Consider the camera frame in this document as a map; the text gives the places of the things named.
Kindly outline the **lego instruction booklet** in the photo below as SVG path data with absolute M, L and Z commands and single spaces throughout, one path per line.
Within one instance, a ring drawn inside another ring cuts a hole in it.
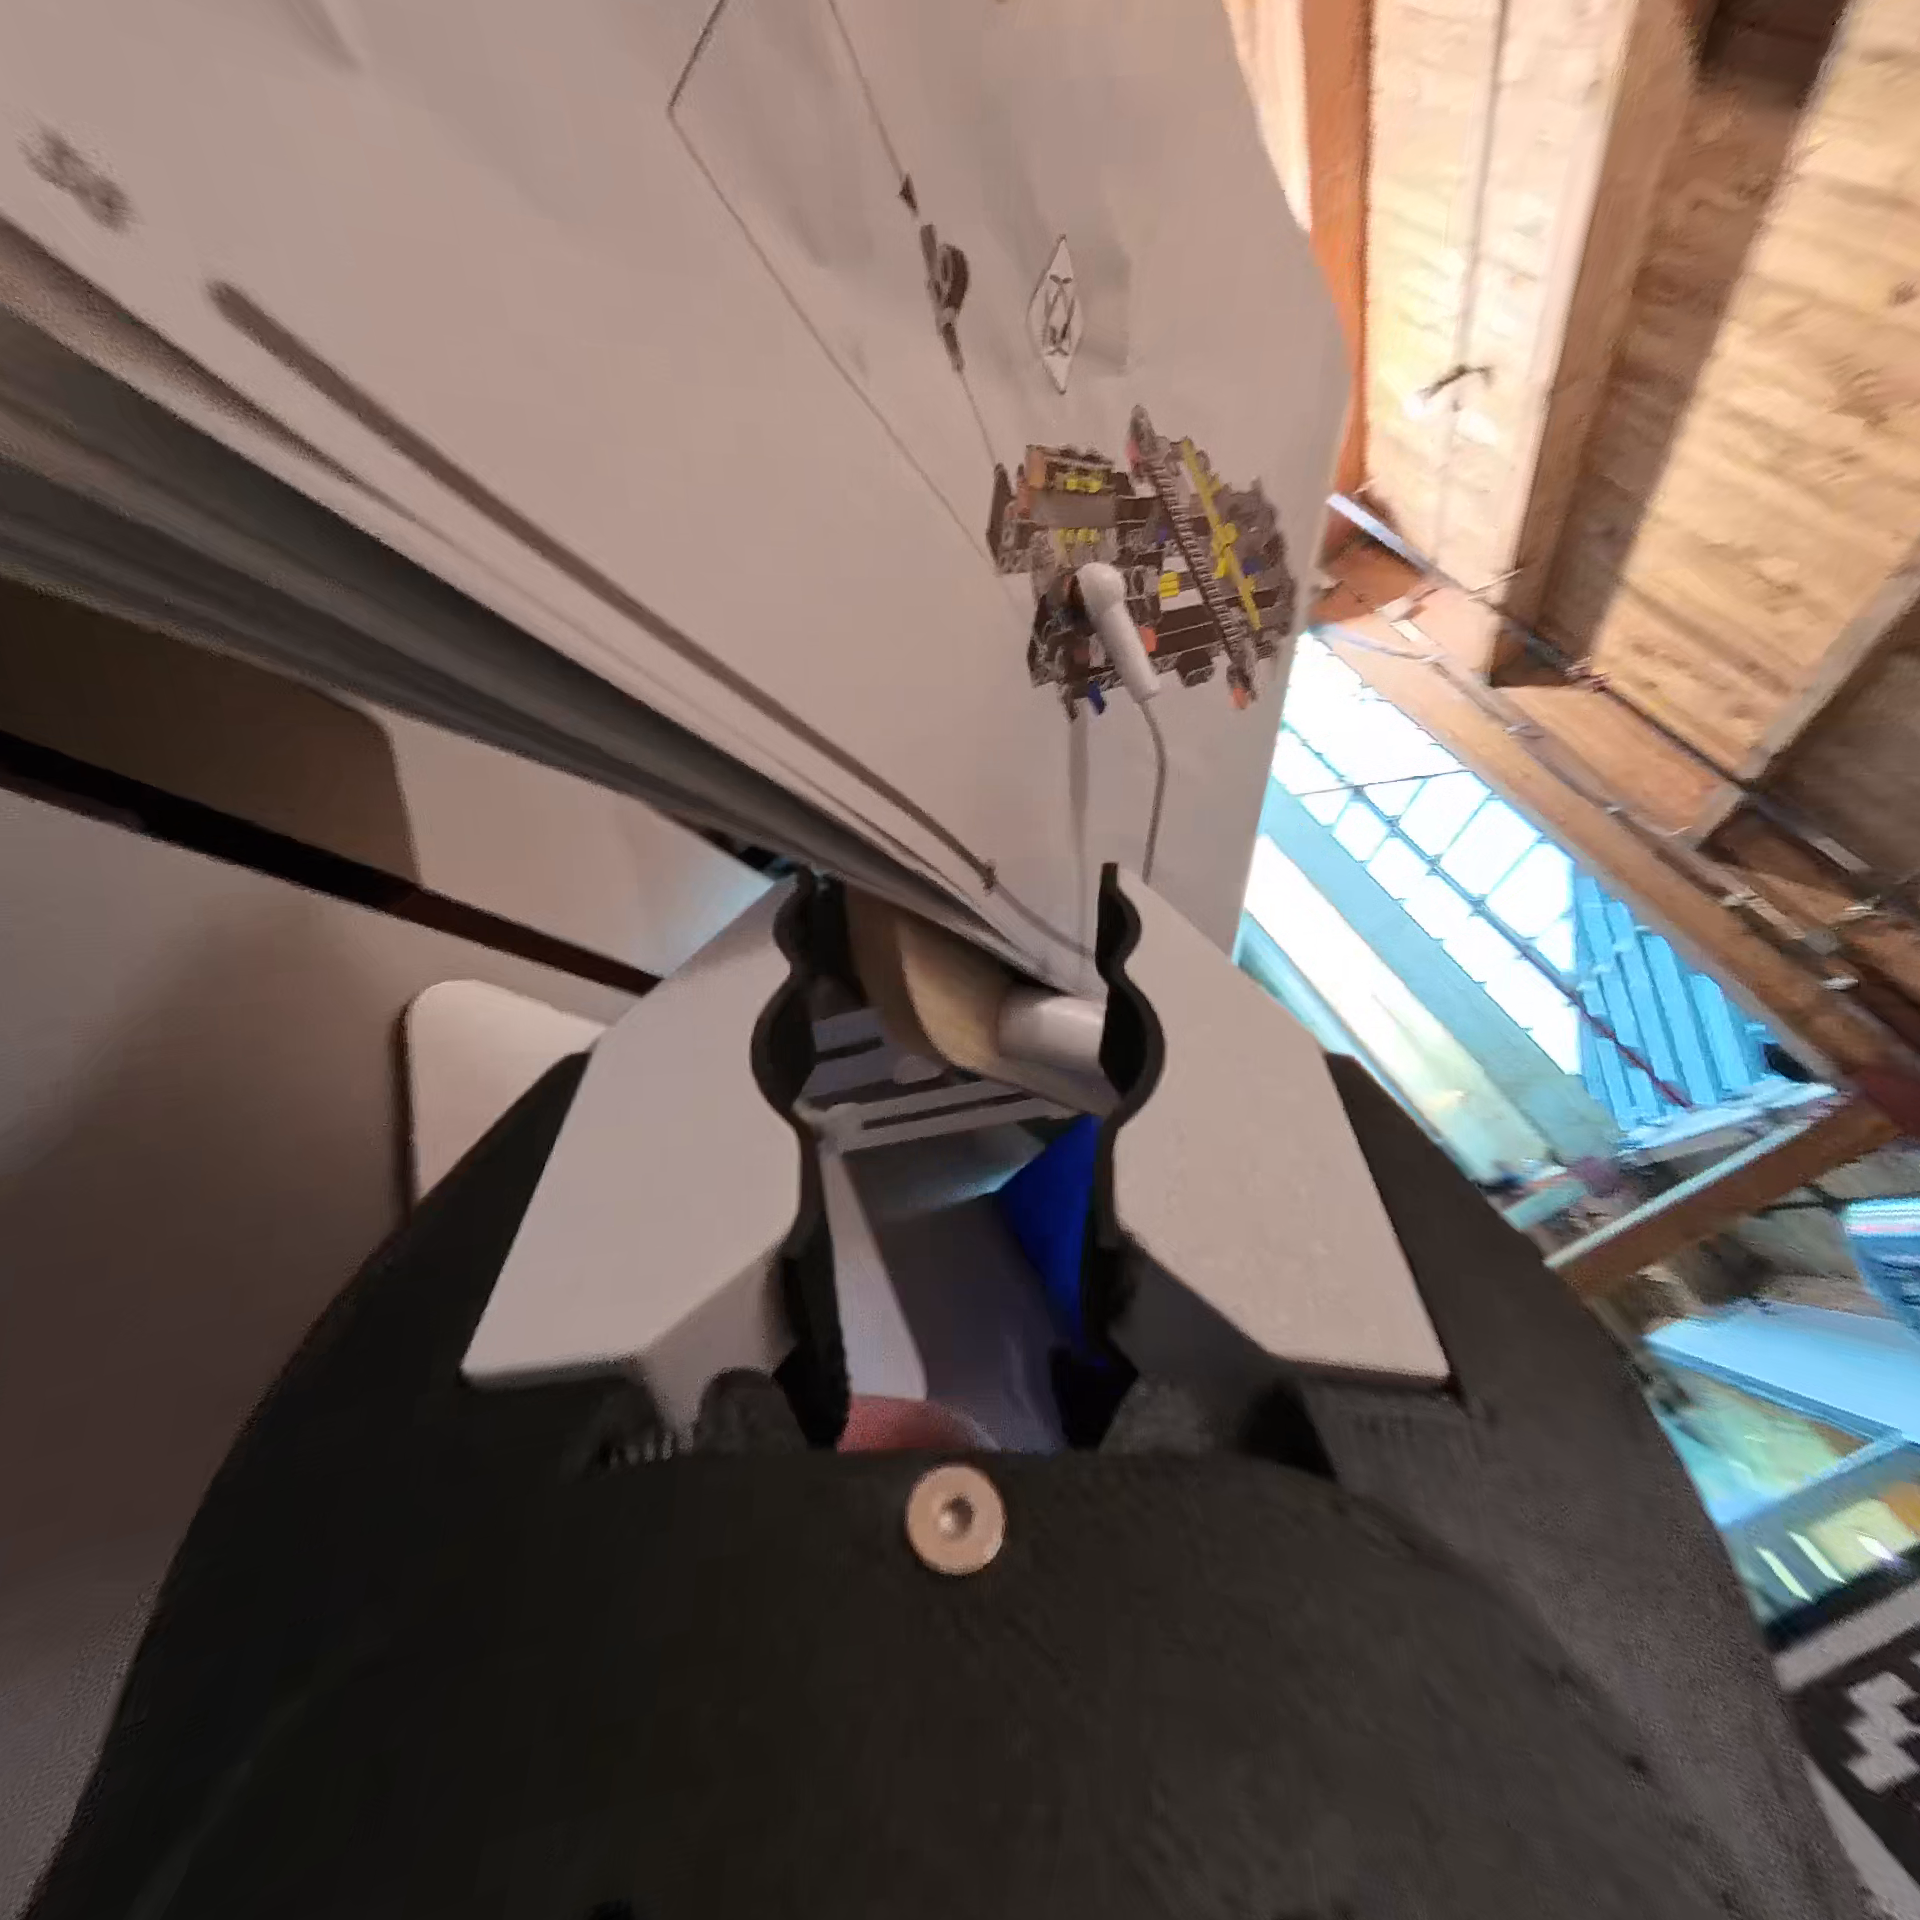
M 1348 407 L 1220 4 L 4 4 L 200 432 L 1090 979 L 1231 947 Z

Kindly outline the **skylight window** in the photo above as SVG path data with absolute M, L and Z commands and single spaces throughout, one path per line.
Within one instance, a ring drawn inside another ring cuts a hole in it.
M 1287 687 L 1242 955 L 1468 1159 L 1602 1157 L 1823 1090 L 1314 636 Z M 1522 1142 L 1499 1150 L 1499 1131 Z

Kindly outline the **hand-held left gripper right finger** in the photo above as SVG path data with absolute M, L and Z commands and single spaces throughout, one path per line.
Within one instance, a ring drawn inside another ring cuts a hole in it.
M 1448 1381 L 1311 1034 L 1118 864 L 1094 966 L 1092 1341 L 1187 1387 Z

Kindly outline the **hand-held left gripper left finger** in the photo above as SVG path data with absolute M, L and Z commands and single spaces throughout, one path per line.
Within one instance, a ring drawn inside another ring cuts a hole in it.
M 822 1151 L 800 1116 L 821 885 L 776 885 L 592 1044 L 463 1354 L 474 1386 L 624 1373 L 669 1428 L 731 1372 L 843 1428 Z

